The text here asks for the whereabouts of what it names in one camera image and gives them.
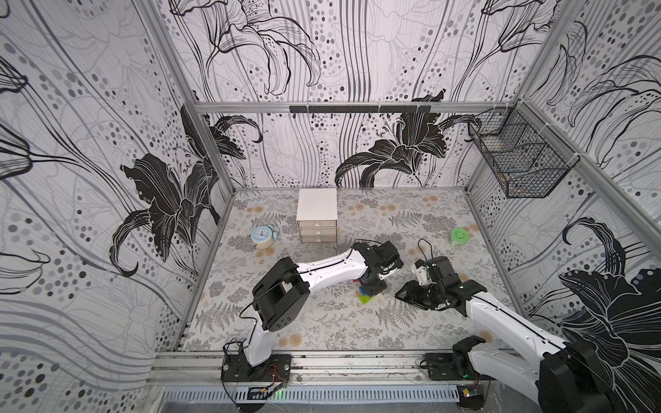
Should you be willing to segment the green lego brick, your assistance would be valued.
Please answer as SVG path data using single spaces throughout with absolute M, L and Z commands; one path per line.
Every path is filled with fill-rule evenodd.
M 358 296 L 358 299 L 361 301 L 361 303 L 366 305 L 369 301 L 371 301 L 373 299 L 373 297 L 367 296 L 365 294 L 360 294 Z

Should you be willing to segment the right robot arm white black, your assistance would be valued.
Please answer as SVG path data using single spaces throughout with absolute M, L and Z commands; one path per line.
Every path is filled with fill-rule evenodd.
M 566 342 L 501 303 L 474 280 L 452 287 L 407 282 L 396 299 L 421 310 L 456 310 L 509 344 L 512 356 L 485 342 L 466 349 L 470 366 L 536 402 L 545 412 L 623 412 L 597 352 Z

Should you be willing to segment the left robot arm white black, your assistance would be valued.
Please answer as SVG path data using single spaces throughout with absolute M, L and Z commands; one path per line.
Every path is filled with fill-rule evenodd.
M 311 263 L 280 259 L 252 289 L 251 303 L 239 313 L 254 325 L 239 345 L 247 363 L 256 367 L 272 354 L 275 334 L 296 320 L 312 294 L 356 280 L 374 297 L 387 289 L 386 279 L 403 268 L 399 251 L 390 242 L 357 242 L 347 251 Z

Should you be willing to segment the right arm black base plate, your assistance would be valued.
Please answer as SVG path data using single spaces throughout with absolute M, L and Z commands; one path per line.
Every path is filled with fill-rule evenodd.
M 466 356 L 454 353 L 426 353 L 418 366 L 434 381 L 465 380 L 477 383 L 492 380 L 491 376 L 478 373 Z

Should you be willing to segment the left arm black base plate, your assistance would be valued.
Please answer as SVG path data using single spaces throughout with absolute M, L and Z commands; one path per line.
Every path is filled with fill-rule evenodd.
M 256 366 L 251 366 L 244 354 L 229 354 L 225 357 L 221 378 L 224 382 L 286 382 L 290 377 L 292 356 L 272 354 Z

